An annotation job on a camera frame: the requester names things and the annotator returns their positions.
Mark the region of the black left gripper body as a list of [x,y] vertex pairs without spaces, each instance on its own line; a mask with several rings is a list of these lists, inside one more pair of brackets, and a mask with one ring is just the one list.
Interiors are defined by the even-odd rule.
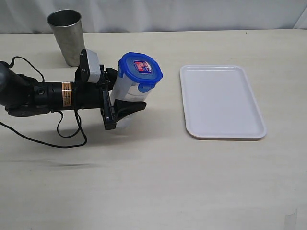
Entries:
[[78,109],[99,109],[106,130],[116,128],[114,109],[110,100],[107,81],[104,76],[106,69],[100,65],[100,78],[98,83],[88,82],[89,67],[86,49],[79,56],[80,64],[75,72],[74,79],[74,107]]

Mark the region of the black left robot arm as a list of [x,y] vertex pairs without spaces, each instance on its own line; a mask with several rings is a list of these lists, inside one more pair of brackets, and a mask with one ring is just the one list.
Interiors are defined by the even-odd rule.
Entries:
[[0,104],[9,115],[30,117],[50,112],[100,109],[106,130],[116,128],[119,120],[144,110],[144,101],[111,101],[109,91],[117,79],[117,71],[104,68],[98,56],[89,49],[80,53],[75,80],[45,82],[14,73],[10,64],[0,63]]

